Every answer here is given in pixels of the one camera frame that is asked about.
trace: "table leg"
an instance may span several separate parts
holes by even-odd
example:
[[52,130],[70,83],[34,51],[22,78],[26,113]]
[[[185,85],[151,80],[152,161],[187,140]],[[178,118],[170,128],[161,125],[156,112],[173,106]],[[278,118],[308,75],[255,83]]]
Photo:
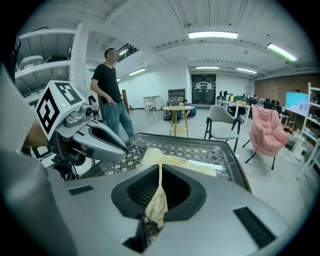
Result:
[[184,110],[184,111],[183,111],[183,114],[184,114],[185,127],[186,127],[186,136],[189,138],[187,112]]
[[177,135],[177,118],[178,118],[178,111],[174,111],[174,136]]
[[170,135],[171,135],[171,127],[174,124],[174,119],[175,119],[175,112],[174,111],[171,111],[171,112],[172,112],[172,116],[171,116]]
[[238,116],[238,110],[239,110],[239,106],[238,106],[238,105],[235,105],[234,118],[237,118],[237,116]]
[[246,115],[245,115],[244,126],[247,126],[247,122],[248,122],[248,119],[249,119],[249,113],[250,113],[250,108],[248,107]]

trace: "black t-shirt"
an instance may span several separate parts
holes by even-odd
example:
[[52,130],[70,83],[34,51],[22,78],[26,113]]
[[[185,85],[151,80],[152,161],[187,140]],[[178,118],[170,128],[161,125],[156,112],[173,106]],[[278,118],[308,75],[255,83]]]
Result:
[[[122,101],[115,68],[111,69],[105,64],[100,64],[96,67],[92,79],[98,80],[99,88],[108,94],[116,103]],[[101,100],[104,104],[107,103],[104,97],[101,97]]]

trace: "gray chair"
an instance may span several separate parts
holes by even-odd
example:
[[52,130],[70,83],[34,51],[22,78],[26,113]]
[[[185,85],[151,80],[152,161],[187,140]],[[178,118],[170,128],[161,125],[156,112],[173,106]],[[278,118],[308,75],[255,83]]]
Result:
[[[232,124],[231,130],[225,128],[212,128],[213,122],[223,122],[227,124]],[[238,122],[237,132],[234,131],[236,122]],[[241,121],[237,118],[234,118],[232,115],[228,114],[223,106],[212,105],[209,110],[209,116],[206,118],[206,128],[204,133],[204,139],[206,139],[207,133],[209,133],[209,140],[211,137],[217,140],[236,140],[233,152],[236,152],[239,133],[240,133],[240,124]]]

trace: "ceiling light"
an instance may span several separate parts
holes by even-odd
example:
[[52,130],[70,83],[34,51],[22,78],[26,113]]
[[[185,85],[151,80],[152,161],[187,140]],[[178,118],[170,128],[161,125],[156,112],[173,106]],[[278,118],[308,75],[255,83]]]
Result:
[[222,32],[222,31],[202,31],[202,32],[190,32],[189,38],[232,38],[236,39],[238,33],[234,32]]
[[244,68],[240,68],[240,67],[238,67],[236,70],[241,70],[241,71],[250,72],[250,73],[254,73],[254,74],[257,73],[256,71],[252,71],[252,70],[244,69]]
[[119,53],[119,56],[124,55],[127,51],[128,51],[127,49],[123,50],[122,52]]
[[143,67],[143,68],[141,68],[141,69],[139,69],[137,71],[134,71],[134,72],[130,73],[129,76],[135,75],[135,74],[140,73],[140,72],[145,71],[145,70],[146,69]]
[[281,49],[281,48],[278,47],[278,46],[275,46],[275,45],[272,44],[272,43],[269,43],[269,44],[267,45],[267,47],[268,47],[269,49],[277,52],[278,54],[281,54],[282,56],[288,58],[290,61],[295,62],[295,61],[298,60],[295,56],[291,55],[289,52],[285,51],[284,49]]
[[218,70],[218,66],[196,66],[196,70]]

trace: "beige cloth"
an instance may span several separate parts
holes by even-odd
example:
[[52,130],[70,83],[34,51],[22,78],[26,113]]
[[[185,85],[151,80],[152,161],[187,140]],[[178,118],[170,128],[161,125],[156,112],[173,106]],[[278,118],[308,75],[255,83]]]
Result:
[[159,187],[145,209],[147,218],[157,223],[159,228],[164,226],[165,213],[168,211],[166,193],[162,188],[162,164],[178,166],[210,176],[217,176],[216,170],[211,167],[196,165],[180,157],[164,155],[158,148],[148,148],[138,167],[159,165]]
[[145,209],[145,216],[158,224],[158,228],[164,226],[165,213],[168,211],[167,197],[162,188],[162,164],[159,165],[159,187]]
[[214,168],[190,163],[188,162],[188,160],[177,157],[177,156],[165,155],[161,152],[160,149],[152,148],[152,147],[146,150],[144,157],[139,164],[139,167],[160,165],[160,164],[178,166],[178,167],[193,170],[198,173],[202,173],[202,174],[206,174],[214,177],[217,176],[217,171]]

